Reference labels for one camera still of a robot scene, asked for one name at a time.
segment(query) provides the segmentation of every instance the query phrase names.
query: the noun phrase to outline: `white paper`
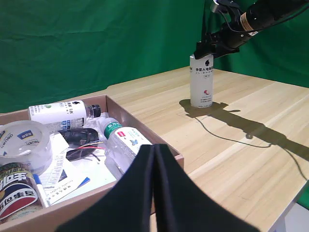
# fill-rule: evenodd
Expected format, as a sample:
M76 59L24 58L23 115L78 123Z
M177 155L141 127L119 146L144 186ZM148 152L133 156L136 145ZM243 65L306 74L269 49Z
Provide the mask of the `white paper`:
M58 203L60 199L75 191L80 184L87 178L85 174L80 172L67 159L63 162L63 171L59 182L53 189L44 189L49 203L53 205Z
M48 169L40 175L40 180L44 189L53 189L59 181L63 169L63 160L69 148L68 143L60 133L52 134L50 140L53 151L53 161Z
M83 159L71 162L74 167L89 177L90 181L62 198L59 202L79 196L116 180L104 163L106 159L105 151L97 149L94 154L100 159L100 161L98 161L94 156L89 155Z

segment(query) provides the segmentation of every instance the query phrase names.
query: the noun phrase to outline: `plastic bottle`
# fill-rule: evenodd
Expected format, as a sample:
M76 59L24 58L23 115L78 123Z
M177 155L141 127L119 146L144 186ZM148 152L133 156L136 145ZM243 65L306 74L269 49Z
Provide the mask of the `plastic bottle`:
M206 108L212 105L213 55L201 59L190 56L190 98L191 105Z
M144 144L151 145L136 128L123 127L112 117L98 121L101 132L107 139L109 155L125 173Z
M29 119L45 124L50 133L84 126L87 120L100 117L99 105L86 105L83 101L66 101L28 108Z

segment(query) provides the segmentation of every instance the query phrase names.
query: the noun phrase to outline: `blue logo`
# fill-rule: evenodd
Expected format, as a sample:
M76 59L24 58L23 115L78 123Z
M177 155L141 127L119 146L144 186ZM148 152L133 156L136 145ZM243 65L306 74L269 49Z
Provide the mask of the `blue logo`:
M131 141L131 143L132 143L132 146L134 146L134 145L136 145L136 144L138 144L139 142L137 141L137 139L136 140L130 140Z
M27 130L27 131L20 133L17 137L20 138L21 140L23 140L23 139L26 139L26 138L31 137L31 136L33 136L32 131Z
M5 134L5 130L0 133L0 139L2 138L4 134Z

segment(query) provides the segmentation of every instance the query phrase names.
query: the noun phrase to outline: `receipt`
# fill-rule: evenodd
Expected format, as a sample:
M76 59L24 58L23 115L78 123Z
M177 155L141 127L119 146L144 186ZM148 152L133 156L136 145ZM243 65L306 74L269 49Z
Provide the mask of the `receipt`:
M40 180L44 189L53 189L58 183L63 170L63 161L66 157L67 149L69 148L68 143L60 133L51 134L50 140L53 151L53 161L48 169L40 175Z

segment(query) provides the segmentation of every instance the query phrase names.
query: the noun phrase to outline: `clear packing tape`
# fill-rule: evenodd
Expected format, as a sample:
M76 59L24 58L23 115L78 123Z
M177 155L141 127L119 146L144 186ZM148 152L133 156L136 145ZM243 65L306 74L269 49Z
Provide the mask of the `clear packing tape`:
M50 133L35 121L16 121L0 127L0 165L20 162L42 174L52 162Z

